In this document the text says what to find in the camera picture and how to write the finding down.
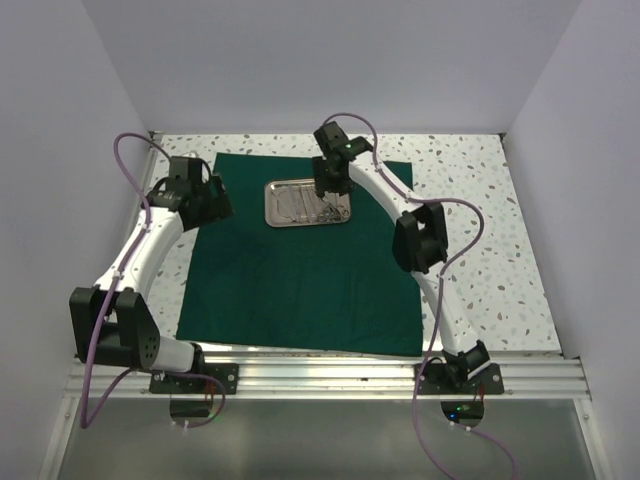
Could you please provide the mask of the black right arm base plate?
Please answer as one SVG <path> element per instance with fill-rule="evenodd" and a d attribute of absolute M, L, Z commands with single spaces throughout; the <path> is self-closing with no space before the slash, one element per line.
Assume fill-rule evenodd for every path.
<path fill-rule="evenodd" d="M 505 387 L 502 373 L 497 363 L 490 363 L 486 368 L 466 380 L 458 378 L 450 366 L 442 361 L 429 362 L 423 371 L 421 364 L 414 364 L 414 379 L 418 385 L 418 396 L 470 395 L 502 395 Z"/>

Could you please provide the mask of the silver surgical scissors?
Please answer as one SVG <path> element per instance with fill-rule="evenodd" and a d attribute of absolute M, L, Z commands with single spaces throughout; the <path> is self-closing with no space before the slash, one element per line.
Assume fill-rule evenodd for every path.
<path fill-rule="evenodd" d="M 351 218 L 351 202 L 349 195 L 326 193 L 320 198 L 319 212 L 316 220 L 319 223 L 344 223 Z"/>

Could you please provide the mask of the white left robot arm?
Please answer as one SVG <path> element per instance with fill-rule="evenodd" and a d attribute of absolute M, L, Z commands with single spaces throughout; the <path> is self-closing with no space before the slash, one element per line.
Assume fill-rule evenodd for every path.
<path fill-rule="evenodd" d="M 172 157 L 146 194 L 136 225 L 112 265 L 69 299 L 77 356 L 86 365 L 172 372 L 185 392 L 201 390 L 207 367 L 194 344 L 161 334 L 146 299 L 169 250 L 191 230 L 232 216 L 220 175 L 194 157 Z"/>

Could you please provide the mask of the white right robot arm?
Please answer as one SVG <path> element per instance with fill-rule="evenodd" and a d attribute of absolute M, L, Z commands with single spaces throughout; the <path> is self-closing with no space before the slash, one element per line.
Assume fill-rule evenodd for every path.
<path fill-rule="evenodd" d="M 377 137 L 350 138 L 333 117 L 323 122 L 314 138 L 322 151 L 312 159 L 317 195 L 349 194 L 360 186 L 384 209 L 394 223 L 393 257 L 401 270 L 412 275 L 434 313 L 447 384 L 457 392 L 470 391 L 490 365 L 490 357 L 461 302 L 444 297 L 446 270 L 469 250 L 448 254 L 444 205 L 453 200 L 419 197 L 377 157 Z"/>

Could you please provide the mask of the dark green surgical cloth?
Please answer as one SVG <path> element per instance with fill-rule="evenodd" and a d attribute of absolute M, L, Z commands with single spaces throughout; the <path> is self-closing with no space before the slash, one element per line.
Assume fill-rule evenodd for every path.
<path fill-rule="evenodd" d="M 342 224 L 274 228 L 274 180 L 306 178 L 307 158 L 218 154 L 234 213 L 202 227 L 191 256 L 181 340 L 417 356 L 421 292 L 396 264 L 393 225 L 364 190 Z"/>

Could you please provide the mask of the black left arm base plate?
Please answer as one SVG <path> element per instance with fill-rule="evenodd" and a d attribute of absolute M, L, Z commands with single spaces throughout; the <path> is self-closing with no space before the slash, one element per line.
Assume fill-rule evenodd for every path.
<path fill-rule="evenodd" d="M 240 367 L 237 363 L 206 363 L 201 373 L 154 373 L 149 392 L 158 395 L 197 395 L 224 390 L 227 395 L 235 395 L 239 379 Z"/>

